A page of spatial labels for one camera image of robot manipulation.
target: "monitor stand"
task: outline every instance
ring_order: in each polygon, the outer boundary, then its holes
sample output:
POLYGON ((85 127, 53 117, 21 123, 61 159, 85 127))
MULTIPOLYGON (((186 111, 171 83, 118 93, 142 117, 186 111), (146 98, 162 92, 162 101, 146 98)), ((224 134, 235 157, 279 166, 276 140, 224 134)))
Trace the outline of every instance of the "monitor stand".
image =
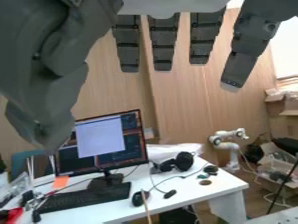
POLYGON ((103 171, 104 176, 94 178, 89 185, 87 190, 99 190, 106 187, 111 187, 112 185, 118 185, 122 183, 123 174, 115 173, 110 174, 108 171, 103 171))

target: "computer mouse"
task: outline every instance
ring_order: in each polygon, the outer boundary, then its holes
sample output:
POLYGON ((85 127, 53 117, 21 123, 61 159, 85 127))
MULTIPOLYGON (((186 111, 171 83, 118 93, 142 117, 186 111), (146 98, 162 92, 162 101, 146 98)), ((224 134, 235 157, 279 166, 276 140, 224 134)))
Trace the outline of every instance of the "computer mouse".
MULTIPOLYGON (((150 196, 150 192, 148 191, 143 191, 143 194, 144 194, 144 198, 147 199, 148 196, 150 196)), ((138 191, 138 192, 135 192, 132 194, 131 203, 132 203, 134 207, 138 207, 138 206, 140 206, 143 204, 140 191, 138 191)))
POLYGON ((168 191, 167 193, 164 193, 163 198, 164 198, 164 199, 168 199, 171 196, 175 195, 175 193, 176 193, 175 190, 168 191))

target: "computer monitor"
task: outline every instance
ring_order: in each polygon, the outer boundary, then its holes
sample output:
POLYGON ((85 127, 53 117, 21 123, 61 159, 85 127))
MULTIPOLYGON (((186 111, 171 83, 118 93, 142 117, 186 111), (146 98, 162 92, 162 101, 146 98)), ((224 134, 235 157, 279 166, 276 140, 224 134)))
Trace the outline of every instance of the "computer monitor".
POLYGON ((54 161, 57 176, 103 172, 112 179, 108 170, 147 163, 139 110, 77 120, 54 161))

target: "black keyboard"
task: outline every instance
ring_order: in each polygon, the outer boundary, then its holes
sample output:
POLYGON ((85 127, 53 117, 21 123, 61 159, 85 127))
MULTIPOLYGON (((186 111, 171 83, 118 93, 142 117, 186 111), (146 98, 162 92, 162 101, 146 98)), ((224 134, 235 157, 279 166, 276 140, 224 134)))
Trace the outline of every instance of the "black keyboard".
POLYGON ((101 204, 128 198, 130 182, 106 187, 98 191, 82 190, 49 196, 37 209, 39 214, 70 208, 101 204))

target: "desk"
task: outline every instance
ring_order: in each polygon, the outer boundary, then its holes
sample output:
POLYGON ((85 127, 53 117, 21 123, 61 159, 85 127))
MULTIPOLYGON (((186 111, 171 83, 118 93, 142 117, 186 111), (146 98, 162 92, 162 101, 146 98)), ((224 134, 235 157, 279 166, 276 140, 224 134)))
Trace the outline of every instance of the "desk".
MULTIPOLYGON (((171 171, 168 173, 155 174, 152 175, 152 181, 156 184, 159 181, 171 176, 186 176, 199 170, 204 164, 206 161, 196 157, 194 158, 194 165, 187 172, 180 173, 178 171, 171 171)), ((127 174, 131 169, 132 167, 119 169, 118 172, 127 174)), ((171 198, 163 199, 163 195, 156 190, 152 190, 147 199, 150 214, 154 215, 196 202, 208 201, 210 209, 214 215, 224 219, 230 224, 243 223, 246 220, 246 212, 242 190, 248 188, 247 183, 219 169, 218 175, 210 177, 212 182, 211 185, 200 186, 198 184, 196 175, 198 173, 186 179, 172 178, 158 185, 158 188, 163 191, 175 189, 176 194, 171 198)), ((99 176, 99 174, 87 174, 83 176, 71 177, 69 179, 69 184, 97 176, 99 176)), ((131 181, 130 197, 132 193, 140 189, 148 190, 151 188, 148 165, 140 165, 131 175, 124 178, 124 181, 131 181)), ((63 192, 85 189, 87 183, 89 181, 77 184, 69 189, 65 189, 63 192)), ((37 188, 37 191, 42 193, 46 193, 50 190, 50 185, 37 188)), ((15 206, 15 201, 17 199, 13 199, 5 206, 5 209, 13 208, 13 206, 15 206)), ((31 211, 25 212, 17 223, 30 223, 30 213, 31 211)), ((144 216, 146 212, 143 206, 134 207, 131 205, 131 199, 128 198, 115 202, 42 214, 41 223, 65 224, 70 222, 70 224, 119 224, 144 216)))

